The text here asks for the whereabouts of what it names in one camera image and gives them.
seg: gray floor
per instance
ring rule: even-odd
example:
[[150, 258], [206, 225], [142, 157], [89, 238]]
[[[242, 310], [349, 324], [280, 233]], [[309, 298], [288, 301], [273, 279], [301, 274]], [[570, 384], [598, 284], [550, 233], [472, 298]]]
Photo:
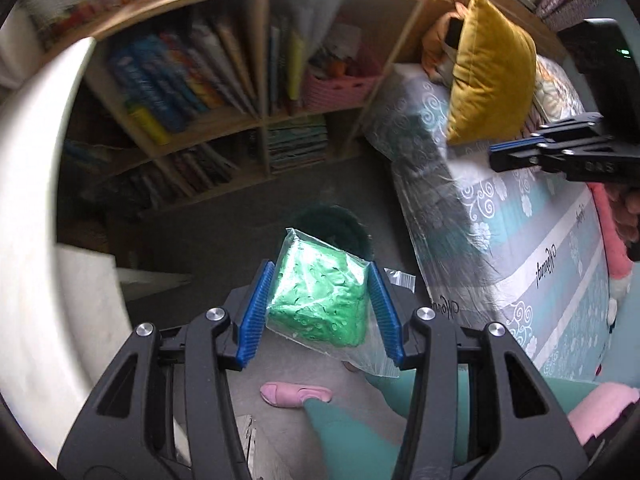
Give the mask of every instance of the gray floor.
[[[289, 220], [317, 203], [350, 209], [370, 233], [380, 264], [419, 275], [390, 175], [376, 154], [366, 153], [294, 171], [150, 221], [145, 235], [152, 250], [143, 268], [191, 272], [194, 280], [191, 285], [130, 302], [132, 322], [151, 320], [161, 328], [174, 326], [221, 304], [230, 289], [251, 281], [263, 258], [276, 259]], [[426, 296], [420, 279], [417, 294]], [[229, 373], [229, 385], [236, 414], [251, 413], [257, 418], [294, 480], [325, 478], [321, 450], [302, 411], [279, 410], [262, 401], [260, 385], [273, 380], [332, 388], [336, 405], [392, 442], [401, 441], [404, 420], [361, 374], [265, 331], [257, 356], [242, 373]]]

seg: orange headboard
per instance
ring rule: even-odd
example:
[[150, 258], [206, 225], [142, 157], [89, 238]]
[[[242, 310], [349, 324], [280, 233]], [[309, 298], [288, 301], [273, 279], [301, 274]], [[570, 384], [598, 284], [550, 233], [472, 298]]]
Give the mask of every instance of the orange headboard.
[[[527, 9], [524, 4], [518, 0], [490, 1], [513, 23], [522, 27], [531, 35], [539, 54], [562, 63], [562, 60], [567, 56], [564, 46], [562, 46], [555, 33], [542, 23], [539, 17]], [[422, 13], [399, 53], [398, 62], [417, 62], [420, 60], [420, 40], [422, 35], [441, 15], [453, 10], [454, 2], [462, 2], [466, 5], [469, 0], [427, 0], [424, 3]]]

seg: blue wall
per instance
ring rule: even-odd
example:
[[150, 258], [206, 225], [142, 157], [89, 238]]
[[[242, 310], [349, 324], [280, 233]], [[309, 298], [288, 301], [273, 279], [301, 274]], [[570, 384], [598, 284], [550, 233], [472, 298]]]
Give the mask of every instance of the blue wall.
[[[640, 24], [625, 0], [605, 0], [590, 12], [589, 17], [617, 20], [634, 54], [636, 64], [640, 63]], [[580, 94], [585, 108], [596, 110], [591, 92], [573, 62], [569, 59], [563, 67]], [[640, 387], [640, 264], [634, 266], [631, 290], [618, 309], [611, 346], [598, 380]]]

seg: finger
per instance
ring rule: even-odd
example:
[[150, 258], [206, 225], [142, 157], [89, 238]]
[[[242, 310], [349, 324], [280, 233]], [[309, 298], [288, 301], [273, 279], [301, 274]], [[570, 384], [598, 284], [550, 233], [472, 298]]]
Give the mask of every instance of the finger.
[[640, 214], [640, 191], [632, 191], [625, 197], [625, 205], [631, 214]]
[[637, 242], [640, 239], [638, 229], [629, 225], [618, 225], [618, 235], [625, 242]]
[[638, 216], [631, 214], [622, 202], [612, 202], [611, 210], [613, 211], [613, 219], [617, 224], [631, 227], [638, 225]]
[[617, 200], [620, 194], [625, 190], [624, 184], [605, 184], [604, 189], [607, 192], [610, 200]]

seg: hand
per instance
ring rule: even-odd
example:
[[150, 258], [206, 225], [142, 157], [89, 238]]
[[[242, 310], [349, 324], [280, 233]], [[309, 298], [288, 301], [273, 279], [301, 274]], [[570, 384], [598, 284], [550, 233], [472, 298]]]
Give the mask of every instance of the hand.
[[640, 214], [640, 190], [629, 191], [628, 186], [620, 184], [605, 184], [613, 219], [620, 238], [624, 242], [637, 242], [640, 239], [638, 232], [638, 215]]

